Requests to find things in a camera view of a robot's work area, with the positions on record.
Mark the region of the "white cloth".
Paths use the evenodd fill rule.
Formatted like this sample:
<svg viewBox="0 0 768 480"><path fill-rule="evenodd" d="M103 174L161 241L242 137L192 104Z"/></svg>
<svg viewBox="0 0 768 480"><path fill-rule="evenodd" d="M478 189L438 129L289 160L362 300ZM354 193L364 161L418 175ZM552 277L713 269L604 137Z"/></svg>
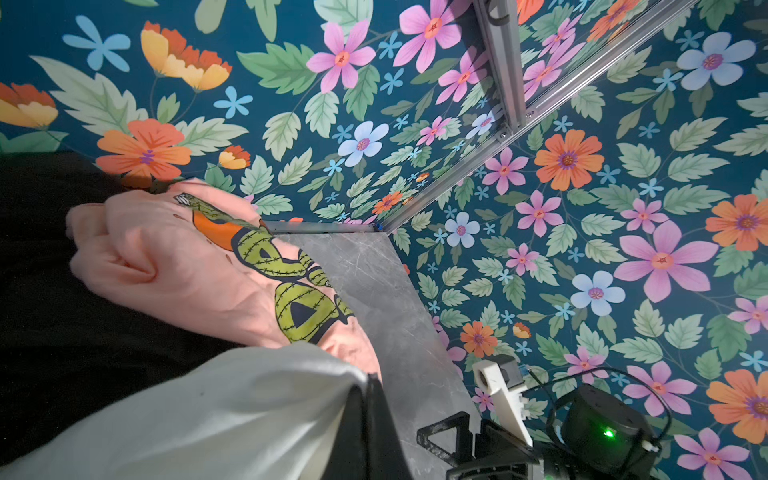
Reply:
<svg viewBox="0 0 768 480"><path fill-rule="evenodd" d="M359 368L310 344L238 348L77 422L5 479L318 479Z"/></svg>

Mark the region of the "black cloth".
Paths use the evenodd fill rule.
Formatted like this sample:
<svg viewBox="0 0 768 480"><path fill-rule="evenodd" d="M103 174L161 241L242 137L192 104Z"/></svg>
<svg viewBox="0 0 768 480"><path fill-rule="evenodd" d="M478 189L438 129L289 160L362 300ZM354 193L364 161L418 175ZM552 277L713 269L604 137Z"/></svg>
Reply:
<svg viewBox="0 0 768 480"><path fill-rule="evenodd" d="M69 211L121 192L72 152L1 158L1 462L232 349L93 292L70 267Z"/></svg>

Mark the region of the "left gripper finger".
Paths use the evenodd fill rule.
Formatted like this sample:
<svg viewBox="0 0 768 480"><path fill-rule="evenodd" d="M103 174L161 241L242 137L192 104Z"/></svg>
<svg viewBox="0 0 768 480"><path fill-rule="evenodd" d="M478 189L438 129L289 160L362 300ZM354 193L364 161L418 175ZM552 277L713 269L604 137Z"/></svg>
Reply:
<svg viewBox="0 0 768 480"><path fill-rule="evenodd" d="M350 390L321 478L396 480L412 477L378 378Z"/></svg>

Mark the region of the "pink printed shirt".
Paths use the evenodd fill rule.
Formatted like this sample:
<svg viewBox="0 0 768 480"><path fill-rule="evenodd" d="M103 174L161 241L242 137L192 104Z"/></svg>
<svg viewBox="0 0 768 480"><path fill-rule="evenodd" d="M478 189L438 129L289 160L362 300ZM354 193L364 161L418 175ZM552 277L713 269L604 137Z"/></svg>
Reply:
<svg viewBox="0 0 768 480"><path fill-rule="evenodd" d="M265 348L315 345L368 373L374 348L321 265L245 199L200 180L73 207L70 267L93 293L187 331Z"/></svg>

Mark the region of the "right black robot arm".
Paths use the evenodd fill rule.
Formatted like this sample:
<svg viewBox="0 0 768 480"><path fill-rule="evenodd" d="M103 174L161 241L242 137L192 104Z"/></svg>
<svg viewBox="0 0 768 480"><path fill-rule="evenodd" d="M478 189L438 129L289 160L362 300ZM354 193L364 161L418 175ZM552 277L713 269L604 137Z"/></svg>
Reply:
<svg viewBox="0 0 768 480"><path fill-rule="evenodd" d="M661 449L645 417L591 385L558 399L561 427L548 418L547 440L529 445L484 419L469 429L459 412L417 431L418 444L450 466L448 479L652 479Z"/></svg>

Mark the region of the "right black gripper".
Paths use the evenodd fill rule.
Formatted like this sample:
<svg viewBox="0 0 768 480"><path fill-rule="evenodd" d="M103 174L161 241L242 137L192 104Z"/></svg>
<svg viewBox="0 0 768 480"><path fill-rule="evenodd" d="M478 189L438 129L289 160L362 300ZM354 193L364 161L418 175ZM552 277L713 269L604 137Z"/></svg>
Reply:
<svg viewBox="0 0 768 480"><path fill-rule="evenodd" d="M484 419L478 433L470 414L459 411L417 430L417 444L451 469L447 479L551 479L544 456L523 440Z"/></svg>

